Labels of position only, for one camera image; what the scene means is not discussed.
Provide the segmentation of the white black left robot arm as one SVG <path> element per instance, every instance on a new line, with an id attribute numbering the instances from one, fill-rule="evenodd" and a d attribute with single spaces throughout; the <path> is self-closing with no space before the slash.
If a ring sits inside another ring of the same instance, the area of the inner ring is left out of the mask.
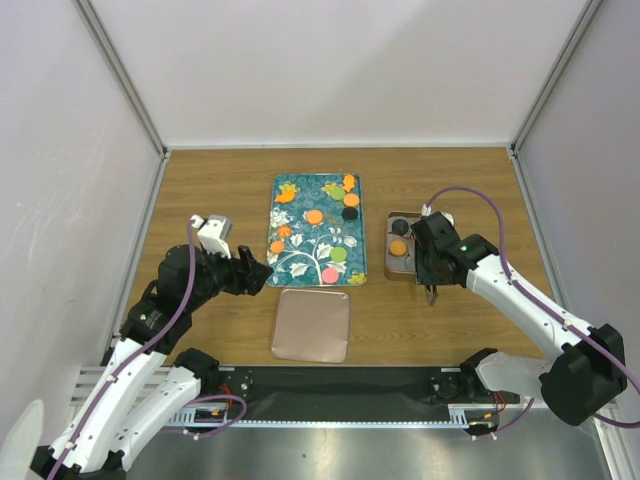
<path id="1" fill-rule="evenodd" d="M 195 400 L 234 401 L 221 393 L 219 363 L 190 348 L 155 390 L 142 390 L 192 326 L 193 313 L 220 293 L 258 294 L 273 270 L 246 246 L 237 255 L 192 244 L 167 251 L 156 279 L 129 311 L 103 373 L 80 411 L 30 469 L 43 479 L 123 479 L 172 416 Z"/>

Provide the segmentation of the metal slotted tongs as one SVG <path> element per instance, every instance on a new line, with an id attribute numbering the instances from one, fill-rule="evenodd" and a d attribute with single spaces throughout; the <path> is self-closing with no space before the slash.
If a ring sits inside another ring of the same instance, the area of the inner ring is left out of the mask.
<path id="1" fill-rule="evenodd" d="M 436 285 L 426 285 L 425 294 L 428 305 L 433 307 L 438 300 L 438 287 Z"/>

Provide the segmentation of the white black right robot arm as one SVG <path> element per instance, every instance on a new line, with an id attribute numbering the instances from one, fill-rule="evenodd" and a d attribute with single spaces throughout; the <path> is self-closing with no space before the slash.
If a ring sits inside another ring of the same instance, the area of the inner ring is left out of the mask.
<path id="1" fill-rule="evenodd" d="M 484 349 L 464 362 L 462 394 L 482 402 L 495 391 L 541 399 L 564 423 L 579 426 L 627 387 L 621 334 L 564 310 L 524 279 L 484 237 L 459 237 L 436 211 L 411 226 L 418 284 L 431 297 L 459 285 L 510 319 L 543 353 L 541 360 Z"/>

